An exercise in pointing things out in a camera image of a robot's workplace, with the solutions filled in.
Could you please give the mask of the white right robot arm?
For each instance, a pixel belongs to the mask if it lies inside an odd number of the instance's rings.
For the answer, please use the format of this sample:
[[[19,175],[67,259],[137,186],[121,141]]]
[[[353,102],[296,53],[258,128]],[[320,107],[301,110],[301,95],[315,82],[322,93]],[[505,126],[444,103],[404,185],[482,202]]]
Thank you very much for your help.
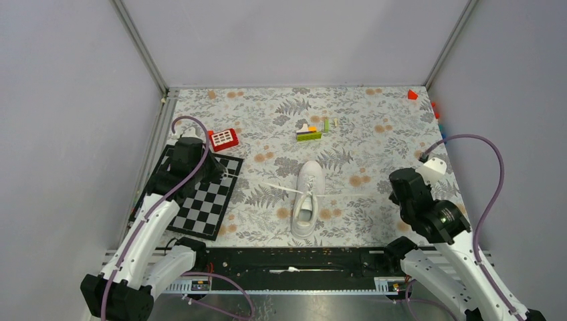
[[[435,263],[407,237],[390,243],[383,258],[394,276],[410,275],[434,294],[456,320],[543,320],[540,311],[523,305],[503,284],[485,255],[474,255],[473,233],[459,208],[436,200],[431,186],[446,172],[436,158],[418,169],[398,169],[389,175],[390,200],[400,207],[402,220],[423,236],[452,266],[458,279]]]

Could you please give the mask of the white sneaker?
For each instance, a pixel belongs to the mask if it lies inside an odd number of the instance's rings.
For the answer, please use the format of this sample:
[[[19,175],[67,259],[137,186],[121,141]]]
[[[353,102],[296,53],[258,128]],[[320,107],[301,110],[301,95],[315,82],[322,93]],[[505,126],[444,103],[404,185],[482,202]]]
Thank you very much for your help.
[[[307,239],[313,235],[316,224],[325,210],[322,205],[326,198],[329,197],[331,200],[351,198],[373,200],[376,197],[376,193],[326,194],[326,179],[323,168],[314,160],[310,160],[302,166],[294,189],[265,181],[258,183],[271,189],[296,194],[291,214],[291,233],[296,239]]]

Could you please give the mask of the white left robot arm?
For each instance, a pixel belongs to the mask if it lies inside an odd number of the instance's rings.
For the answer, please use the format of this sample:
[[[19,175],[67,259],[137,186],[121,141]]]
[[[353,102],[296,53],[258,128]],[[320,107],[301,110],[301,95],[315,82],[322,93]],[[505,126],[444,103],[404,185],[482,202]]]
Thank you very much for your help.
[[[98,275],[85,275],[80,290],[94,317],[148,320],[156,299],[184,270],[198,275],[207,257],[192,245],[173,247],[158,263],[148,263],[159,239],[199,183],[223,174],[209,141],[181,137],[171,155],[150,176],[136,218],[116,253]]]

